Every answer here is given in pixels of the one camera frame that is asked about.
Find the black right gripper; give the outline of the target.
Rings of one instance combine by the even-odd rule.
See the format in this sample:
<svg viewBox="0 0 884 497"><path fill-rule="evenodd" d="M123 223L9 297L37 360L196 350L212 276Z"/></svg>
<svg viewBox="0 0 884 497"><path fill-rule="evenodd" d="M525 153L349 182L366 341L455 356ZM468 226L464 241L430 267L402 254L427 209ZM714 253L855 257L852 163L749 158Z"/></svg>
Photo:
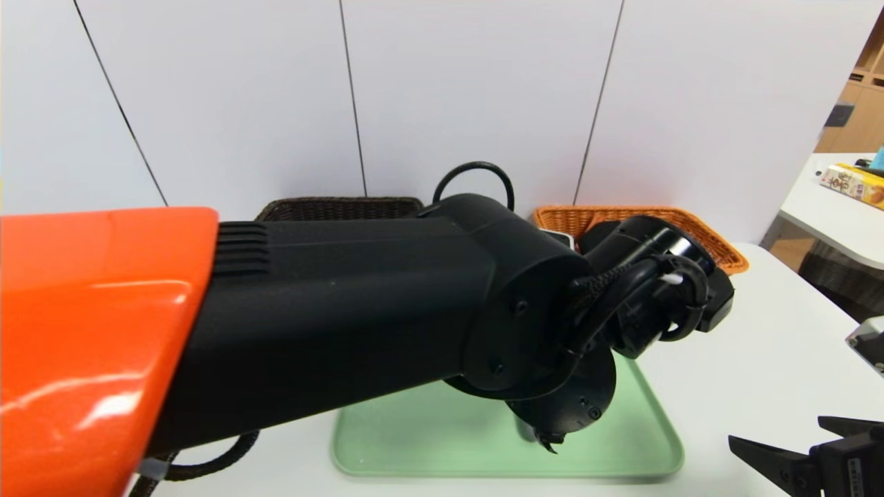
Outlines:
<svg viewBox="0 0 884 497"><path fill-rule="evenodd" d="M789 496L882 496L883 422L818 416L818 426L839 438L811 455L736 436L731 453Z"/></svg>

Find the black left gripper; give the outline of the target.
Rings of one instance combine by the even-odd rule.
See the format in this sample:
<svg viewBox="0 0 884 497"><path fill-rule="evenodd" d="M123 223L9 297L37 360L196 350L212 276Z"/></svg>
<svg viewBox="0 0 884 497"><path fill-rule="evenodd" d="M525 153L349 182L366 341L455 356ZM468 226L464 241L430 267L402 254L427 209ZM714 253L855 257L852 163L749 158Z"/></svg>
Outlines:
<svg viewBox="0 0 884 497"><path fill-rule="evenodd" d="M707 278L707 282L709 299L695 328L703 333L713 330L726 318L732 309L735 296L730 277L721 268L715 268Z"/></svg>

